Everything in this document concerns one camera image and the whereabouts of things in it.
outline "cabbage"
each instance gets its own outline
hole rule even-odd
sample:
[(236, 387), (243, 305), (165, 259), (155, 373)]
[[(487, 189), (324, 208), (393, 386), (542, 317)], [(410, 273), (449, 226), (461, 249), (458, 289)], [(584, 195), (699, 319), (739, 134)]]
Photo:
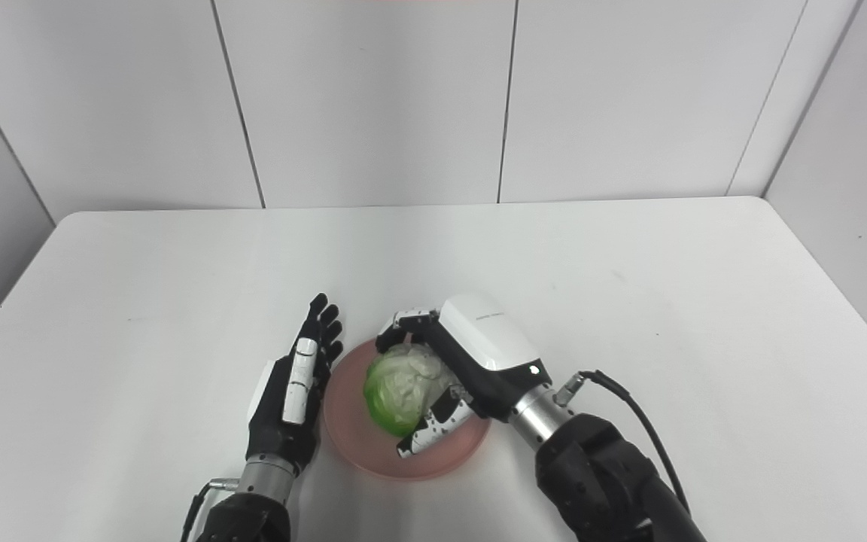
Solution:
[(454, 373), (426, 344), (397, 344), (378, 356), (367, 368), (364, 398), (370, 418), (395, 437), (415, 428)]

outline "silver cylinder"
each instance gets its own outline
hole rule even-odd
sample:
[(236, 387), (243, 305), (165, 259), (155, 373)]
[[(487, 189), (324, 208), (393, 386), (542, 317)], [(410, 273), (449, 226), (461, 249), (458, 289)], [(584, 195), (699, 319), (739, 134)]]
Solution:
[(286, 504), (295, 479), (296, 471), (290, 462), (278, 455), (261, 453), (247, 460), (236, 493), (262, 495)]
[(567, 408), (554, 402), (554, 390), (538, 385), (517, 401), (507, 422), (537, 450), (570, 419)]

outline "black cable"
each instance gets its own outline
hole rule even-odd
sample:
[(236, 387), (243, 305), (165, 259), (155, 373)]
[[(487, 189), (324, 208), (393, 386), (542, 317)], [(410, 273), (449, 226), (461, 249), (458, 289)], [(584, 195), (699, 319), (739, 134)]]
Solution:
[(190, 511), (186, 512), (186, 522), (183, 522), (183, 533), (179, 536), (179, 542), (186, 542), (189, 539), (190, 531), (193, 530), (196, 516), (199, 515), (199, 509), (202, 508), (202, 502), (206, 500), (206, 494), (209, 493), (209, 489), (209, 484), (207, 483), (199, 490), (199, 493), (193, 495), (193, 502), (190, 502)]
[(688, 498), (684, 495), (684, 490), (681, 488), (681, 481), (678, 480), (677, 473), (674, 471), (674, 465), (672, 465), (671, 459), (668, 457), (668, 452), (665, 451), (665, 445), (661, 443), (661, 437), (658, 436), (658, 432), (654, 430), (651, 421), (647, 419), (647, 414), (644, 414), (644, 411), (640, 409), (640, 406), (637, 405), (637, 402), (633, 397), (631, 397), (631, 392), (625, 390), (623, 385), (620, 385), (613, 380), (613, 378), (602, 373), (600, 370), (593, 371), (593, 373), (589, 370), (582, 370), (580, 375), (595, 384), (601, 385), (605, 390), (611, 391), (612, 394), (617, 395), (617, 397), (622, 399), (627, 406), (631, 407), (631, 410), (634, 411), (634, 415), (637, 416), (637, 419), (640, 419), (640, 424), (643, 425), (644, 430), (647, 431), (647, 436), (651, 438), (651, 443), (653, 443), (654, 449), (657, 449), (658, 455), (661, 456), (661, 463), (664, 464), (665, 470), (668, 472), (668, 478), (671, 478), (671, 489), (673, 489), (674, 494), (677, 495), (677, 500), (681, 501), (681, 505), (684, 507), (685, 511), (691, 512), (691, 509), (688, 508)]

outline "white table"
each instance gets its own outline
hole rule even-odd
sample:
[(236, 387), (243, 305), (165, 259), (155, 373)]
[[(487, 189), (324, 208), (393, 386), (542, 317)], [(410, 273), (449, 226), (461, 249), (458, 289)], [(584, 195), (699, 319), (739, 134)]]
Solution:
[[(748, 198), (73, 215), (0, 309), (0, 540), (176, 538), (238, 476), (256, 379), (319, 291), (350, 346), (489, 293), (556, 383), (634, 392), (710, 541), (867, 540), (867, 326)], [(575, 401), (654, 456), (615, 398)], [(573, 540), (496, 422), (438, 480), (375, 480), (328, 440), (304, 476), (300, 541)]]

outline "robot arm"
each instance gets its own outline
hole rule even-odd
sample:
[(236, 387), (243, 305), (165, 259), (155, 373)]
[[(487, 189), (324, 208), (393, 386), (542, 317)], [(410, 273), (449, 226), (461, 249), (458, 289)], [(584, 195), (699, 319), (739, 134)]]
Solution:
[[(234, 493), (209, 511), (199, 541), (288, 542), (286, 511), (293, 481), (316, 450), (316, 421), (330, 368), (343, 351), (336, 338), (343, 326), (339, 309), (318, 295), (290, 353), (268, 366), (258, 402), (252, 408), (247, 464), (238, 480), (213, 480), (207, 487)], [(193, 498), (183, 527), (185, 542), (204, 491)]]
[[(484, 296), (455, 296), (441, 309), (398, 312), (376, 337), (376, 349), (385, 352), (407, 333), (413, 342), (429, 344), (461, 385), (434, 402), (399, 443), (400, 455), (422, 452), (471, 414), (498, 419), (512, 425), (534, 450), (537, 487), (579, 540), (650, 541), (657, 534), (659, 539), (703, 542), (687, 505), (675, 498), (636, 446), (605, 419), (567, 408), (585, 378), (608, 388), (614, 384), (614, 392), (623, 391), (620, 385), (600, 373), (584, 372), (554, 391), (540, 354)], [(636, 412), (641, 418), (640, 408)], [(646, 428), (658, 445), (653, 429)], [(667, 467), (663, 447), (659, 452)], [(680, 494), (674, 470), (668, 473)]]

